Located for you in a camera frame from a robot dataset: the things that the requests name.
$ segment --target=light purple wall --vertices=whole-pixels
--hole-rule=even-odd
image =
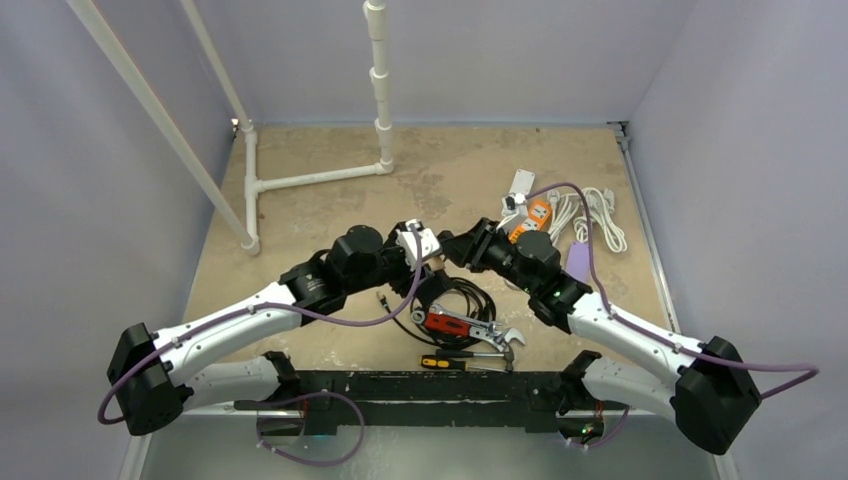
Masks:
[[[846,23],[845,2],[702,0],[631,125],[684,330],[822,368],[742,432],[745,479],[848,472]]]
[[[229,113],[178,5],[99,3],[220,177]],[[126,326],[179,321],[211,206],[65,2],[0,3],[0,112],[3,477],[116,478],[106,366]]]
[[[695,0],[389,0],[395,118],[604,122],[629,118]],[[200,0],[261,122],[371,122],[362,1]]]

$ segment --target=hammer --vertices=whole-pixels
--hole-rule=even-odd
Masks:
[[[442,358],[494,358],[500,357],[506,361],[506,371],[512,372],[513,362],[515,362],[515,353],[513,353],[511,348],[507,348],[506,351],[500,353],[479,353],[479,352],[466,352],[465,350],[436,350],[436,356]]]

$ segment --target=metal frame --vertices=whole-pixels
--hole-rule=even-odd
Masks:
[[[630,188],[633,191],[633,199],[636,201],[636,208],[639,210],[639,222],[642,224],[642,231],[645,234],[645,243],[648,244],[648,253],[651,256],[651,265],[654,267],[651,271],[654,274],[654,282],[657,284],[657,292],[660,296],[663,310],[665,310],[666,321],[668,328],[675,333],[680,333],[680,324],[677,322],[677,313],[674,311],[674,304],[671,301],[671,294],[668,290],[668,281],[665,278],[665,271],[662,267],[660,254],[657,250],[657,243],[654,240],[654,231],[651,229],[651,222],[648,219],[648,212],[645,210],[645,202],[642,200],[642,191],[639,189],[639,181],[636,178],[636,172],[633,170],[633,160],[630,158],[630,140],[627,136],[627,122],[611,122],[609,128],[615,133],[615,140],[621,148],[621,156],[624,161],[624,167],[627,170],[627,179],[630,181]]]
[[[124,463],[121,465],[118,480],[138,480],[141,478],[144,461],[147,459],[147,450],[150,448],[152,439],[153,434],[143,437],[130,437],[130,444],[127,446],[127,453],[124,456]]]
[[[189,23],[200,42],[207,60],[221,84],[224,94],[239,120],[239,129],[244,134],[245,154],[245,224],[242,225],[232,207],[227,203],[218,185],[203,167],[197,154],[191,148],[179,127],[174,123],[165,106],[159,100],[156,92],[144,78],[141,69],[133,61],[124,48],[121,40],[109,26],[100,9],[93,0],[67,0],[68,5],[76,13],[97,45],[114,65],[127,86],[130,87],[142,107],[150,115],[153,122],[177,152],[180,160],[194,176],[195,181],[206,193],[215,209],[224,217],[227,225],[238,238],[242,248],[250,255],[259,253],[259,231],[257,203],[259,194],[268,190],[329,182],[365,175],[384,175],[394,169],[392,157],[392,120],[389,111],[389,71],[386,63],[386,9],[385,0],[365,0],[363,13],[368,22],[368,33],[371,37],[374,66],[370,69],[371,83],[374,85],[374,96],[377,100],[377,118],[374,127],[380,144],[380,159],[371,165],[345,168],[329,172],[310,173],[288,178],[261,180],[256,174],[256,145],[259,141],[253,122],[247,114],[244,105],[236,93],[230,76],[224,67],[221,57],[212,42],[212,37],[206,30],[200,12],[194,0],[180,0],[188,16]]]
[[[668,280],[665,277],[665,271],[662,267],[657,243],[654,240],[654,232],[651,229],[651,222],[648,219],[648,212],[645,210],[645,202],[642,199],[642,191],[639,188],[639,181],[636,178],[636,171],[633,168],[633,159],[630,157],[630,140],[632,137],[627,135],[627,122],[611,122],[608,126],[615,133],[615,139],[621,148],[622,160],[627,169],[627,178],[630,181],[630,188],[633,190],[633,198],[636,201],[636,207],[639,209],[639,220],[642,224],[642,231],[645,233],[645,242],[648,244],[648,251],[651,255],[651,269],[654,274],[654,281],[657,284],[657,292],[660,296],[663,310],[665,310],[668,327],[672,332],[680,333],[680,324],[677,321],[677,313],[674,310],[674,304],[671,301],[671,293],[668,289]],[[733,459],[732,453],[728,452],[725,455],[713,455],[713,462],[716,468],[716,475],[720,480],[739,480],[739,470],[736,462]]]

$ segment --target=pvc pipe elbow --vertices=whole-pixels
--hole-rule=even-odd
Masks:
[[[390,158],[389,161],[381,158],[379,162],[374,164],[374,167],[377,175],[386,175],[395,170],[395,161],[393,158]]]
[[[257,253],[259,253],[259,238],[257,238],[257,237],[252,237],[252,238],[253,238],[253,241],[250,242],[250,244],[248,244],[248,245],[241,244],[241,248],[243,248],[244,251],[246,251],[248,255],[256,255]]]

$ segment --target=screwdriver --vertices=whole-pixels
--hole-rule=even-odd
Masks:
[[[421,366],[429,370],[487,370],[490,372],[506,373],[506,370],[498,368],[478,367],[468,365],[462,360],[451,360],[449,358],[441,358],[436,355],[421,355]]]

